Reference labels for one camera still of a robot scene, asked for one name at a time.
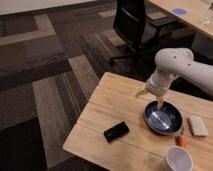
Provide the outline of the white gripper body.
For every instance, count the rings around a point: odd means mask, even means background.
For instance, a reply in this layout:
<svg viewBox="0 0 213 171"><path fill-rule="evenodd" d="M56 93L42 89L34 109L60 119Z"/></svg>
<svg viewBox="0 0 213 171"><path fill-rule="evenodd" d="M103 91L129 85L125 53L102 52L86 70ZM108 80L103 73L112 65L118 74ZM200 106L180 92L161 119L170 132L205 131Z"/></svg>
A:
<svg viewBox="0 0 213 171"><path fill-rule="evenodd" d="M162 97L168 92L171 82L170 76L152 74L146 81L145 87L151 94Z"/></svg>

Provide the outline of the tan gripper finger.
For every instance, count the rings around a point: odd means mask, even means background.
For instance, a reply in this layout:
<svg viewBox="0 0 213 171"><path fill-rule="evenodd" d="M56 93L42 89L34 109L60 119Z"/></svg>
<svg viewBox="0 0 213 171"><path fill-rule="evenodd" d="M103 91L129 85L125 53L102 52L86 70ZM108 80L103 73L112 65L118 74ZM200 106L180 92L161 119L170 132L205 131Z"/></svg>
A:
<svg viewBox="0 0 213 171"><path fill-rule="evenodd" d="M163 96L157 97L157 109L160 110L163 106L164 99Z"/></svg>
<svg viewBox="0 0 213 171"><path fill-rule="evenodd" d="M136 94L135 94L135 97L138 98L139 96L141 95L146 95L148 94L148 90L146 88L144 88L143 90L140 90L138 91Z"/></svg>

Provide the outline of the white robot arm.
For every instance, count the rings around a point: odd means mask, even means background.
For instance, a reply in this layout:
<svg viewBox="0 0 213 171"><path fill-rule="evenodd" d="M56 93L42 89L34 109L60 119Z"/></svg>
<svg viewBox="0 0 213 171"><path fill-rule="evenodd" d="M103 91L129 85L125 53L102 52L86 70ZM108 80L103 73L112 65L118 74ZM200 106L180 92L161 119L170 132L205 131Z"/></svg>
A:
<svg viewBox="0 0 213 171"><path fill-rule="evenodd" d="M156 96L158 106L163 105L163 96L178 77L182 77L213 96L213 65L194 60L189 48L163 48L155 55L156 69L147 79L136 97L144 94Z"/></svg>

